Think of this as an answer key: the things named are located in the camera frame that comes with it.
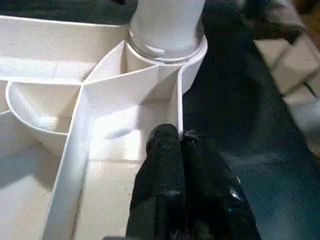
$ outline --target white plastic divider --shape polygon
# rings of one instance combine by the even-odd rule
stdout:
[[[81,88],[55,180],[43,240],[69,240],[72,237],[89,159],[93,117],[87,94]]]
[[[15,117],[57,156],[62,155],[80,87],[9,82],[6,100]]]
[[[120,42],[96,65],[85,83],[100,81],[153,66],[154,64],[136,58],[128,49],[128,43]]]
[[[0,80],[0,113],[3,113],[9,110],[7,102],[6,102],[6,87],[7,81]]]
[[[80,84],[128,27],[0,16],[0,32],[1,79]]]

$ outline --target white tray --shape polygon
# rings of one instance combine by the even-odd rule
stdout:
[[[0,16],[0,239],[124,236],[150,131],[183,131],[189,61],[136,53],[127,26]]]

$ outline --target white plastic part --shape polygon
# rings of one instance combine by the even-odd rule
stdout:
[[[80,84],[128,28],[0,16],[0,32],[0,79]]]
[[[186,62],[163,63],[137,53],[126,41],[126,26],[2,16],[0,23],[13,32],[0,39],[10,55],[8,61],[0,56],[0,173],[9,169],[0,174],[0,238],[123,237],[147,138],[162,123],[182,135],[182,96],[207,52],[206,38]],[[77,39],[87,28],[94,40],[84,36],[82,45]],[[66,64],[70,72],[47,77],[41,66],[72,56],[44,34],[58,31],[65,33],[58,42],[77,43],[72,48],[80,52],[73,55],[75,68]],[[37,47],[27,44],[36,38]],[[90,67],[82,68],[86,59]]]
[[[205,0],[139,0],[129,40],[139,53],[160,62],[181,62],[197,54],[204,30]]]
[[[9,109],[46,148],[62,155],[80,87],[10,82]]]

